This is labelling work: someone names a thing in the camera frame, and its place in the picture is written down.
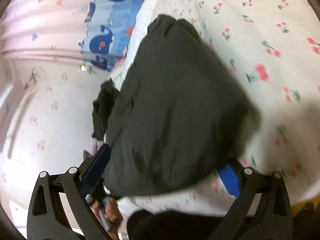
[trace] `whale print curtain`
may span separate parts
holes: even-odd
[[[12,0],[1,54],[94,65],[111,71],[126,55],[143,0]]]

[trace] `human hand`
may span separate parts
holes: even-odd
[[[100,209],[100,203],[98,201],[95,201],[94,204],[92,204],[92,211],[96,218],[99,220],[99,222],[102,224],[101,218],[99,216],[99,209]],[[123,220],[123,217],[118,209],[117,202],[114,198],[110,197],[110,205],[105,207],[105,215],[104,217],[106,219],[109,219],[114,227],[111,231],[108,232],[108,234],[112,237],[113,240],[119,240],[118,237],[118,228],[121,225],[121,222]]]

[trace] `person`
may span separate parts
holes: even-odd
[[[96,201],[92,210],[101,223],[98,214],[100,204]],[[123,217],[116,200],[110,198],[110,205],[105,207],[105,218],[110,219],[115,228],[109,232],[113,240],[119,240],[118,228]],[[190,215],[177,211],[152,214],[146,210],[135,212],[127,222],[129,240],[205,240],[218,226],[223,218]],[[245,220],[249,225],[251,218]]]

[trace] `black garment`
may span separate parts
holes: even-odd
[[[128,220],[129,240],[205,240],[223,217],[189,215],[176,211],[151,214],[146,210],[134,213]],[[237,236],[248,228],[252,218],[246,217]]]
[[[119,95],[119,91],[113,87],[113,81],[101,84],[101,91],[99,92],[98,99],[93,101],[93,138],[103,141],[104,134],[108,127],[108,119],[113,107],[113,104]]]
[[[113,196],[130,196],[195,184],[235,157],[246,105],[194,27],[160,15],[148,27],[109,117],[106,187]]]

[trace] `black pants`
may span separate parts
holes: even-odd
[[[221,220],[176,211],[154,215],[141,210],[129,218],[127,231],[130,240],[205,240]]]

